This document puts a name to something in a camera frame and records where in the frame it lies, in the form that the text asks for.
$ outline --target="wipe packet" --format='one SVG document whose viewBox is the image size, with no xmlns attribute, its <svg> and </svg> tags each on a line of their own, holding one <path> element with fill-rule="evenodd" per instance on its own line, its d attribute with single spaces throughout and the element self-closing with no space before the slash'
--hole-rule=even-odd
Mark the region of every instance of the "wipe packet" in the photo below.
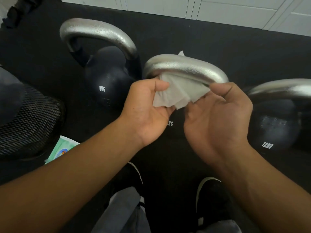
<svg viewBox="0 0 311 233">
<path fill-rule="evenodd" d="M 62 156 L 64 153 L 68 152 L 71 150 L 73 147 L 78 145 L 80 143 L 71 140 L 67 137 L 60 136 L 59 140 L 57 141 L 52 153 L 48 157 L 48 159 L 45 160 L 45 164 L 51 162 L 52 160 Z"/>
</svg>

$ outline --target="hand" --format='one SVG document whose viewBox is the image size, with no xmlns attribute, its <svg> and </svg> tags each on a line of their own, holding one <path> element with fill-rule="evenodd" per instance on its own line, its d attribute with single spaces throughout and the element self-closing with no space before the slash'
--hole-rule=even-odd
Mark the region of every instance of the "hand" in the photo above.
<svg viewBox="0 0 311 233">
<path fill-rule="evenodd" d="M 249 145 L 253 104 L 234 83 L 212 83 L 204 97 L 186 106 L 184 131 L 200 158 L 213 165 Z"/>
<path fill-rule="evenodd" d="M 134 129 L 143 146 L 154 142 L 164 132 L 169 116 L 175 110 L 175 106 L 152 106 L 155 93 L 168 87 L 168 82 L 157 78 L 140 80 L 131 85 L 120 118 Z"/>
</svg>

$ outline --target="shoe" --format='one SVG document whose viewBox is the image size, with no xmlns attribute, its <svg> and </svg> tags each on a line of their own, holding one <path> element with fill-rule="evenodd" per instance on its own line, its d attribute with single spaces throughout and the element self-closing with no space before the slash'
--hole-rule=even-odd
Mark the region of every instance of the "shoe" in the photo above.
<svg viewBox="0 0 311 233">
<path fill-rule="evenodd" d="M 111 196 L 120 190 L 133 186 L 141 196 L 138 205 L 145 207 L 144 184 L 137 167 L 133 163 L 128 162 L 111 180 L 111 184 Z"/>
<path fill-rule="evenodd" d="M 229 220 L 230 198 L 220 180 L 204 178 L 196 193 L 196 215 L 199 230 L 223 220 Z"/>
</svg>

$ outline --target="gray pants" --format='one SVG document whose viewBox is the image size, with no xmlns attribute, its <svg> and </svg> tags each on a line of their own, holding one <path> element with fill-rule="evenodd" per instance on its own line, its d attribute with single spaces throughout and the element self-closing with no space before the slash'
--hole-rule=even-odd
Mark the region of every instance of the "gray pants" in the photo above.
<svg viewBox="0 0 311 233">
<path fill-rule="evenodd" d="M 91 233 L 151 233 L 144 202 L 134 187 L 117 192 L 111 197 L 109 206 L 95 224 Z M 233 220 L 216 222 L 197 233 L 241 233 Z"/>
</svg>

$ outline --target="person's left hand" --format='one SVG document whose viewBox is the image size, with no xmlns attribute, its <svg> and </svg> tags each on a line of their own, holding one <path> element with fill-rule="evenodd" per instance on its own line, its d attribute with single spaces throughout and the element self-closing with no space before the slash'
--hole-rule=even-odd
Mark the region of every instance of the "person's left hand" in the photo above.
<svg viewBox="0 0 311 233">
<path fill-rule="evenodd" d="M 131 85 L 120 119 L 134 129 L 144 146 L 164 132 L 169 116 L 175 110 L 175 106 L 152 106 L 156 91 L 164 91 L 168 87 L 168 82 L 157 78 L 139 80 Z"/>
</svg>

